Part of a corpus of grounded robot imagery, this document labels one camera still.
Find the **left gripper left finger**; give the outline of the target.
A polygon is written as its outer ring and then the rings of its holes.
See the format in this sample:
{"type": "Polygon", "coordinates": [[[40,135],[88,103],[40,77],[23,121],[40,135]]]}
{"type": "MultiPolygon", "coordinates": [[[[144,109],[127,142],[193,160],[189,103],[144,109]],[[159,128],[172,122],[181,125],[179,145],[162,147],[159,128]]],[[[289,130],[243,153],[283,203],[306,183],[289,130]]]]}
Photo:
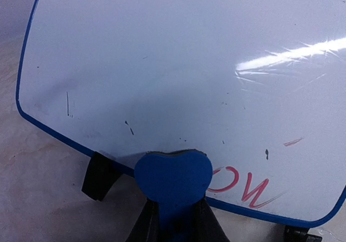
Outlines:
{"type": "Polygon", "coordinates": [[[141,214],[133,226],[126,242],[159,241],[159,206],[147,199],[141,214]]]}

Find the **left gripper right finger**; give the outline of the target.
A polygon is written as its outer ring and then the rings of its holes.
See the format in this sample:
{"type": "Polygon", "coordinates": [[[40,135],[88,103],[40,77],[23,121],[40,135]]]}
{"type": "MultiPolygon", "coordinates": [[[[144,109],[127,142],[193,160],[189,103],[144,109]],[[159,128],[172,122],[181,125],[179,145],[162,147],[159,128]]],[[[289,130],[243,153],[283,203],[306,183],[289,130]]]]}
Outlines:
{"type": "Polygon", "coordinates": [[[205,197],[194,205],[194,241],[230,241],[220,226],[205,197]]]}

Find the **blue whiteboard eraser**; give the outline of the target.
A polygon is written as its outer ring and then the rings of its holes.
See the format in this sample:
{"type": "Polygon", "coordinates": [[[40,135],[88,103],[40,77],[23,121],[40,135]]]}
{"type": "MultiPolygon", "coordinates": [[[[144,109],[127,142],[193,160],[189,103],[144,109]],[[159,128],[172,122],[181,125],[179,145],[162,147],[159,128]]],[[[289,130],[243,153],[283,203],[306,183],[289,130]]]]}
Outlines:
{"type": "Polygon", "coordinates": [[[207,155],[198,150],[149,152],[137,162],[134,174],[141,191],[158,206],[158,240],[188,241],[194,206],[212,179],[207,155]]]}

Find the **small blue-framed whiteboard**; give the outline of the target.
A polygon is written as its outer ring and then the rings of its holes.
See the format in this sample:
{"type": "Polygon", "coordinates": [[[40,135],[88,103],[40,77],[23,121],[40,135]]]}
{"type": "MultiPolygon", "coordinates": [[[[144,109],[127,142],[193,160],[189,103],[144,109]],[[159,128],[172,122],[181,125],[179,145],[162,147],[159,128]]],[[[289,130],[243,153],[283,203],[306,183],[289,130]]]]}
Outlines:
{"type": "Polygon", "coordinates": [[[345,0],[35,0],[16,103],[128,175],[202,151],[213,207],[320,226],[345,201],[345,0]]]}

